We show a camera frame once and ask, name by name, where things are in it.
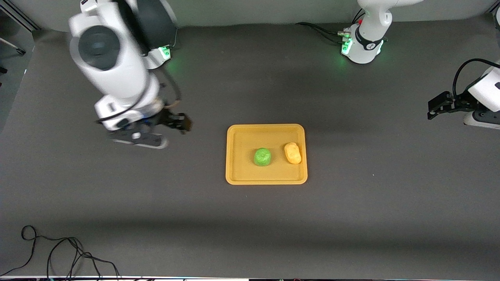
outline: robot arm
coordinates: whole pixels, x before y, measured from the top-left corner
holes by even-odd
[[[142,3],[148,16],[142,21],[133,18],[127,1],[136,9]],[[113,140],[159,149],[166,146],[166,140],[153,133],[154,126],[166,125],[183,133],[190,131],[191,121],[183,113],[173,114],[158,97],[160,82],[148,70],[148,50],[168,44],[171,37],[161,36],[168,33],[166,27],[160,35],[155,27],[142,29],[151,24],[145,21],[165,21],[161,18],[164,13],[158,12],[156,18],[151,14],[151,10],[164,8],[162,1],[127,1],[82,0],[82,13],[69,20],[73,36],[69,49],[82,73],[104,95],[94,107],[97,122]]]
[[[361,24],[355,23],[344,32],[354,36],[342,47],[342,54],[357,64],[367,64],[380,53],[383,38],[393,23],[389,9],[409,6],[423,0],[358,0],[366,15]]]
[[[500,13],[495,15],[496,27]],[[457,94],[457,80],[460,72],[472,62],[481,62],[491,67],[481,77],[472,82],[463,93]],[[445,91],[428,102],[427,119],[432,120],[443,113],[468,112],[463,123],[500,130],[500,64],[482,58],[473,58],[464,62],[455,74],[452,92]]]

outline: metal frame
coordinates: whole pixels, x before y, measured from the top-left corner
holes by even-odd
[[[496,2],[491,5],[491,7],[488,9],[488,13],[493,13],[493,11],[495,11],[496,8],[498,8],[500,6],[500,0],[496,0]]]
[[[41,29],[10,0],[0,0],[0,10],[30,32]]]

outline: dark gray mat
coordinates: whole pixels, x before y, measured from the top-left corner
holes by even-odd
[[[462,62],[499,57],[488,17],[396,23],[369,65],[304,26],[182,29],[167,67],[194,127],[161,130],[160,151],[93,123],[101,94],[65,36],[39,34],[0,136],[2,271],[27,258],[19,231],[33,224],[123,275],[500,278],[499,132],[426,118]],[[485,69],[470,65],[459,89]],[[226,183],[228,127],[258,123],[304,126],[304,185]],[[44,274],[52,245],[17,274]],[[72,254],[55,254],[56,273]]]

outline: black cable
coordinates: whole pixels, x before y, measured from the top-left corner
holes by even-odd
[[[365,14],[365,13],[360,14],[361,11],[363,11],[363,9],[359,9],[359,11],[357,11],[356,15],[352,18],[352,22],[351,22],[352,24],[354,24],[357,19],[361,18],[361,16],[363,16]]]
[[[181,92],[181,89],[179,88],[179,84],[177,84],[174,77],[172,77],[170,72],[165,67],[162,68],[162,72],[165,75],[165,78],[168,80],[168,82],[172,86],[173,91],[175,92],[175,102],[166,106],[167,108],[173,108],[175,105],[177,105],[182,100],[182,97],[183,97],[182,92]]]
[[[361,17],[362,17],[362,16],[364,16],[364,15],[366,15],[366,13],[362,13],[362,14],[360,14],[357,18],[355,18],[355,19],[352,21],[352,23],[353,23],[353,24],[354,24],[354,23],[356,23],[356,22],[357,22],[357,21],[359,21],[359,19],[361,19]]]
[[[452,94],[453,94],[453,98],[455,100],[457,99],[457,81],[459,80],[460,72],[462,72],[462,70],[464,69],[464,67],[466,65],[468,65],[468,64],[470,64],[472,62],[481,62],[483,64],[487,64],[487,65],[490,65],[492,67],[496,67],[496,68],[500,69],[500,64],[494,63],[492,61],[489,61],[489,60],[483,59],[483,58],[472,58],[472,59],[469,59],[466,62],[462,63],[462,65],[460,65],[460,67],[456,71],[455,78],[453,79]]]
[[[323,27],[321,27],[321,26],[319,26],[317,24],[314,24],[314,23],[310,23],[310,22],[297,22],[296,25],[312,27],[314,29],[321,30],[324,33],[328,33],[328,34],[337,36],[337,32],[330,31],[328,29],[324,29]]]
[[[33,234],[34,234],[33,238],[26,238],[25,232],[26,232],[27,229],[31,229],[33,231]],[[71,268],[70,268],[68,274],[66,275],[66,279],[67,280],[71,279],[71,277],[73,276],[73,270],[74,270],[74,268],[75,268],[75,266],[78,263],[78,261],[79,261],[80,258],[89,259],[89,260],[92,261],[94,269],[95,269],[95,272],[97,273],[97,275],[99,276],[99,278],[101,278],[102,275],[99,272],[99,269],[97,267],[96,262],[111,264],[113,266],[114,273],[116,274],[116,280],[119,279],[120,273],[118,272],[118,269],[117,269],[116,265],[113,262],[107,261],[107,260],[104,260],[104,259],[100,259],[100,258],[97,258],[97,257],[94,257],[94,256],[92,256],[92,254],[90,252],[84,251],[83,250],[84,247],[82,245],[82,242],[80,242],[80,240],[78,240],[78,238],[76,238],[76,237],[72,237],[71,236],[71,237],[62,237],[62,238],[55,238],[55,239],[54,238],[49,238],[47,236],[38,235],[36,228],[33,227],[32,225],[26,225],[21,230],[21,238],[24,241],[33,241],[33,245],[31,246],[31,254],[29,255],[28,260],[23,265],[21,265],[19,267],[16,267],[16,268],[13,268],[13,269],[11,269],[11,270],[3,273],[2,275],[0,275],[0,277],[9,274],[12,271],[21,269],[21,268],[25,267],[27,264],[29,264],[30,261],[33,258],[34,253],[35,253],[35,246],[37,244],[38,238],[43,238],[43,239],[48,240],[48,241],[58,241],[57,244],[50,250],[50,253],[49,253],[48,258],[47,258],[47,265],[46,265],[46,277],[47,277],[47,279],[50,279],[50,277],[49,277],[49,267],[50,267],[50,264],[51,264],[52,254],[54,253],[54,251],[56,250],[56,248],[59,247],[65,241],[67,241],[75,249],[75,255],[73,257],[73,261],[71,262]]]
[[[497,3],[495,6],[493,6],[491,9],[489,9],[489,13],[493,13],[493,11],[495,11],[496,8],[498,8],[500,6],[500,3]]]
[[[334,33],[332,31],[326,30],[326,29],[324,29],[324,28],[322,28],[320,26],[317,26],[316,24],[312,24],[312,23],[308,23],[308,22],[298,22],[298,23],[296,23],[296,25],[308,26],[308,27],[312,28],[312,30],[314,30],[317,33],[319,33],[319,35],[321,35],[326,40],[328,40],[330,42],[333,42],[335,44],[342,44],[341,41],[333,40],[332,38],[328,37],[328,34],[324,34],[322,31],[328,32],[330,35],[333,35],[333,34],[337,35],[337,33]]]

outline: yellow object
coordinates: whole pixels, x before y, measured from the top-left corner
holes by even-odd
[[[288,162],[292,164],[299,164],[302,161],[299,146],[295,142],[290,142],[284,146],[284,154]]]
[[[290,164],[285,145],[296,143],[302,161]],[[254,163],[255,151],[267,148],[272,161]],[[301,185],[308,179],[306,133],[299,124],[233,125],[227,130],[225,179],[232,185]]]

